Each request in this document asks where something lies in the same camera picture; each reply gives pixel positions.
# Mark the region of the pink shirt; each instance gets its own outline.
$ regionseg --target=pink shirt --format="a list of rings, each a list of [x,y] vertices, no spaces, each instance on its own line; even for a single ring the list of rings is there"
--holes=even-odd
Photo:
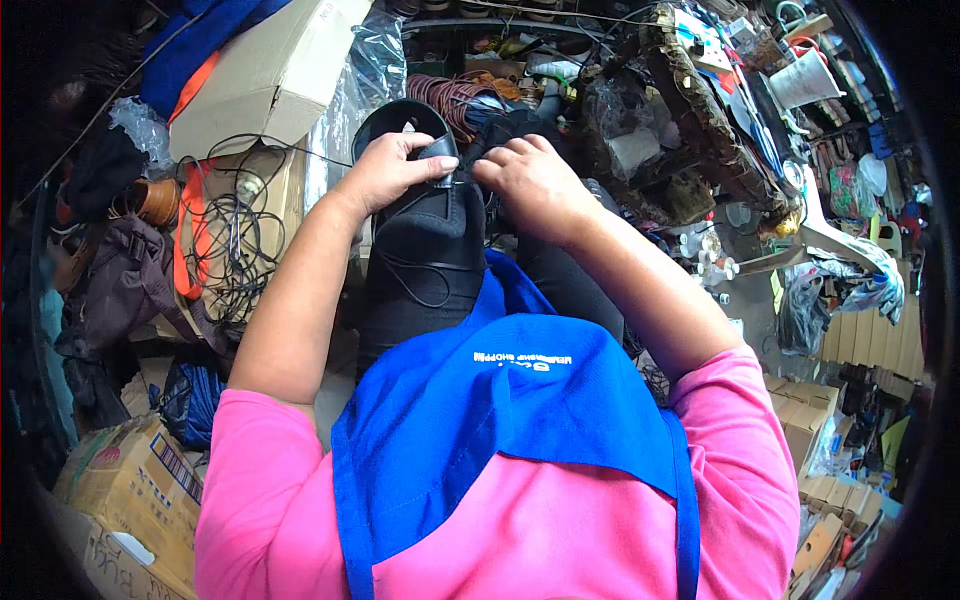
[[[701,598],[780,598],[800,506],[747,347],[674,386],[700,503]],[[310,421],[227,390],[197,527],[200,598],[347,598],[331,455]],[[373,568],[378,598],[677,596],[673,502],[609,468],[495,455],[453,515]]]

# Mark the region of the blue apron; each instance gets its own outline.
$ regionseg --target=blue apron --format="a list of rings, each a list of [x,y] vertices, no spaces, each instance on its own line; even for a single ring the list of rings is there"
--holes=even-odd
[[[470,315],[384,352],[333,425],[351,597],[373,599],[373,565],[440,527],[502,452],[616,468],[676,499],[677,588],[692,600],[700,519],[680,420],[606,329],[557,316],[506,255],[487,262]]]

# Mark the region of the brown bag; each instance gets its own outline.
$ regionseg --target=brown bag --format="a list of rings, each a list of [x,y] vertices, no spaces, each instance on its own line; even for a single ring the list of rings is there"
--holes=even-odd
[[[199,343],[174,299],[173,240],[132,214],[112,222],[90,264],[84,324],[91,350],[108,347],[160,314],[187,342]],[[188,304],[194,323],[215,352],[227,354],[202,300]]]

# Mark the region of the hand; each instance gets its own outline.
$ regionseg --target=hand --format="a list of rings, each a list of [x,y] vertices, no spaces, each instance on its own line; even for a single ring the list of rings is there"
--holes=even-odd
[[[407,160],[416,148],[433,143],[426,133],[384,133],[367,146],[333,192],[345,197],[347,208],[366,219],[403,195],[411,185],[438,179],[454,169],[454,156]]]
[[[514,225],[560,247],[605,210],[540,135],[490,150],[474,163],[473,176],[503,200]]]

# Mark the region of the right hand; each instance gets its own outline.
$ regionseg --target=right hand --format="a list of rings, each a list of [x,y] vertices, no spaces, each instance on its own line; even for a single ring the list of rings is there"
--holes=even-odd
[[[565,247],[606,209],[590,194],[546,138],[530,134],[493,148],[473,176],[503,200],[514,225]]]

